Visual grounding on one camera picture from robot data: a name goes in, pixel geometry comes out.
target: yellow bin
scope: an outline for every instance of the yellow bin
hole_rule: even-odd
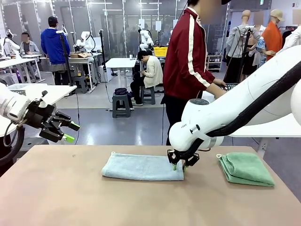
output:
[[[167,47],[154,47],[156,57],[166,57]]]

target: folded green cloth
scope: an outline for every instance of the folded green cloth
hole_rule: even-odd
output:
[[[219,155],[218,158],[227,180],[231,183],[270,187],[275,185],[273,178],[256,154],[229,153]]]

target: orange shirt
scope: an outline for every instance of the orange shirt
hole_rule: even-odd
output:
[[[265,44],[267,46],[267,51],[273,50],[274,52],[279,52],[282,49],[282,34],[279,28],[273,23],[269,22],[267,28],[262,34]]]

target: brown table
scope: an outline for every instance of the brown table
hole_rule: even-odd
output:
[[[301,204],[276,187],[230,184],[216,154],[200,153],[180,182],[105,178],[110,153],[166,155],[165,146],[35,146],[0,178],[1,226],[300,226]]]

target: light blue folded towel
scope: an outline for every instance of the light blue folded towel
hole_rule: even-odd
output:
[[[111,153],[102,175],[110,178],[146,181],[184,180],[182,162],[174,166],[164,156]]]

